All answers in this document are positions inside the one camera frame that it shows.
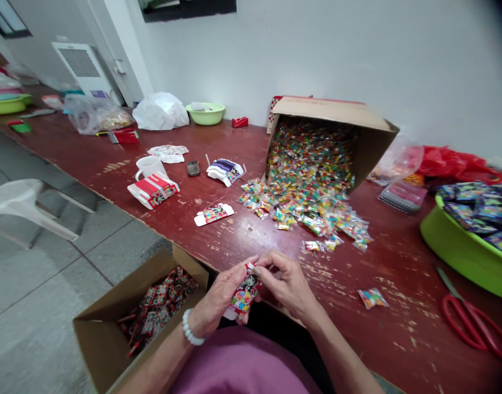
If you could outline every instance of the red table surface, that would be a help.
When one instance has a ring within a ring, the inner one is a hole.
[[[37,104],[43,87],[28,88]],[[441,315],[447,289],[435,267],[441,266],[459,292],[502,328],[502,299],[481,289],[444,264],[424,243],[421,220],[434,206],[427,197],[416,216],[408,216],[377,200],[382,188],[364,182],[351,205],[370,222],[374,242],[362,253],[346,244],[334,253],[302,252],[302,240],[315,237],[302,227],[279,231],[237,202],[237,181],[230,188],[208,178],[211,160],[226,158],[245,164],[245,179],[260,177],[265,168],[269,135],[265,128],[233,129],[230,121],[216,126],[191,124],[170,131],[140,131],[140,144],[112,144],[107,136],[83,136],[66,115],[26,119],[33,131],[18,134],[6,126],[16,115],[0,116],[0,131],[76,178],[97,194],[145,223],[210,267],[223,271],[254,255],[280,250],[302,264],[310,286],[327,313],[365,364],[406,392],[498,392],[502,361],[464,344]],[[127,191],[135,181],[136,160],[159,145],[184,145],[185,163],[164,164],[180,193],[152,211]],[[201,175],[190,178],[186,162],[198,160]],[[230,204],[235,214],[204,227],[194,217],[214,202]],[[358,289],[377,287],[389,308],[366,310]]]

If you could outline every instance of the gray floor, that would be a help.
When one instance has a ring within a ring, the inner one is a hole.
[[[81,234],[68,242],[25,219],[1,216],[0,226],[26,240],[24,250],[0,236],[0,394],[92,392],[72,318],[169,242],[73,178],[0,133],[0,184],[36,178],[97,212],[55,195],[42,197]]]

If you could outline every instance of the chair leg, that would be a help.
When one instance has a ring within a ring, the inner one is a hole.
[[[87,211],[89,213],[95,213],[91,208],[88,208],[85,205],[83,205],[82,203],[74,200],[72,197],[68,196],[64,192],[61,192],[61,191],[59,191],[57,189],[56,189],[56,191],[60,194],[60,196],[62,196],[67,201],[72,202],[75,206],[80,207],[81,209],[83,209],[84,211]]]
[[[7,233],[6,231],[4,231],[1,228],[0,228],[0,235],[2,237],[7,238],[8,240],[14,242],[15,244],[18,244],[21,247],[24,247],[27,250],[29,250],[33,246],[33,243],[31,243],[31,242],[30,243],[29,242],[24,242],[24,241],[20,240],[19,238],[16,238],[14,235],[10,235],[9,233]]]
[[[59,216],[53,213],[50,209],[48,209],[45,205],[43,205],[41,202],[36,201],[36,208],[45,216],[47,216],[49,219],[58,219]]]
[[[46,228],[47,230],[53,232],[56,235],[59,235],[62,238],[65,238],[69,241],[75,241],[80,236],[76,233],[73,233],[69,229],[63,227],[60,223],[52,220],[49,216],[45,216],[42,212],[41,208],[34,207],[33,209],[20,210],[19,216],[24,217],[31,222],[36,223],[37,225]]]

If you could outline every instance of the white beaded bracelet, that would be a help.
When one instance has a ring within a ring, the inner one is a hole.
[[[191,313],[191,311],[192,311],[192,309],[187,309],[187,311],[185,311],[184,317],[182,318],[182,326],[184,327],[185,337],[187,338],[187,340],[189,342],[191,342],[191,345],[200,346],[201,344],[203,344],[203,342],[206,339],[205,338],[197,338],[191,332],[191,329],[189,328],[189,323],[188,323],[189,314]]]

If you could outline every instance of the white mug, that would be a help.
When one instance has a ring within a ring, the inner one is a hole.
[[[162,161],[156,156],[147,156],[141,158],[136,162],[136,165],[139,168],[139,171],[135,175],[137,181],[140,180],[140,174],[143,174],[143,176],[147,178],[148,176],[151,176],[156,172],[161,172],[167,177],[167,172],[164,169]]]

